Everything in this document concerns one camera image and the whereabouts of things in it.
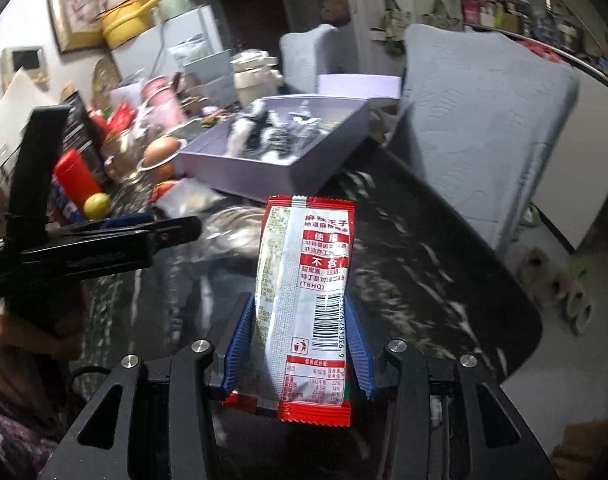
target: black table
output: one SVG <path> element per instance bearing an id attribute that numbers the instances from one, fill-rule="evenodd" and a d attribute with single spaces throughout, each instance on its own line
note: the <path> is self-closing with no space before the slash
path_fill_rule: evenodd
<path id="1" fill-rule="evenodd" d="M 348 293 L 368 316 L 425 354 L 473 352 L 498 381 L 535 350 L 540 315 L 491 249 L 433 191 L 373 140 L 319 193 L 356 203 Z M 147 208 L 146 192 L 118 199 L 121 214 Z M 220 207 L 244 202 L 229 198 Z M 95 282 L 84 364 L 113 366 L 174 353 L 254 291 L 256 262 L 191 263 L 190 245 L 163 250 L 149 269 Z M 85 394 L 92 393 L 87 383 Z"/>

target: brown egg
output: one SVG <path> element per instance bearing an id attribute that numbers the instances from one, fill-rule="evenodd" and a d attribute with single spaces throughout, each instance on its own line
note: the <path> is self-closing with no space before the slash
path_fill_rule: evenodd
<path id="1" fill-rule="evenodd" d="M 175 137 L 159 137 L 159 139 L 150 143 L 144 151 L 143 165 L 145 168 L 150 168 L 169 158 L 179 149 L 180 141 Z"/>

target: yellow lemon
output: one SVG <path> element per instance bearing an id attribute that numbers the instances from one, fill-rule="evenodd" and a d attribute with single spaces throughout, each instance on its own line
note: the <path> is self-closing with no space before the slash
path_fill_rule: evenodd
<path id="1" fill-rule="evenodd" d="M 84 202 L 84 216 L 89 220 L 107 218 L 111 213 L 111 198 L 106 193 L 95 193 Z"/>

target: red and white snack wrapper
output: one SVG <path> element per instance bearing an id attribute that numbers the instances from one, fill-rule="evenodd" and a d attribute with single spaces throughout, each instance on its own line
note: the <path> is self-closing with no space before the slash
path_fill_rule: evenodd
<path id="1" fill-rule="evenodd" d="M 227 404 L 291 422 L 350 424 L 344 291 L 353 236 L 353 202 L 269 199 L 250 360 Z"/>

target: yellow pot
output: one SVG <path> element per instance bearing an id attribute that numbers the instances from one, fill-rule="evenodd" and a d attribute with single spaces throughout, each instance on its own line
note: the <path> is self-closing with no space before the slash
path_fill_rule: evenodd
<path id="1" fill-rule="evenodd" d="M 144 5 L 140 0 L 127 0 L 99 15 L 104 38 L 112 50 L 146 32 L 145 15 L 161 0 L 149 0 Z"/>

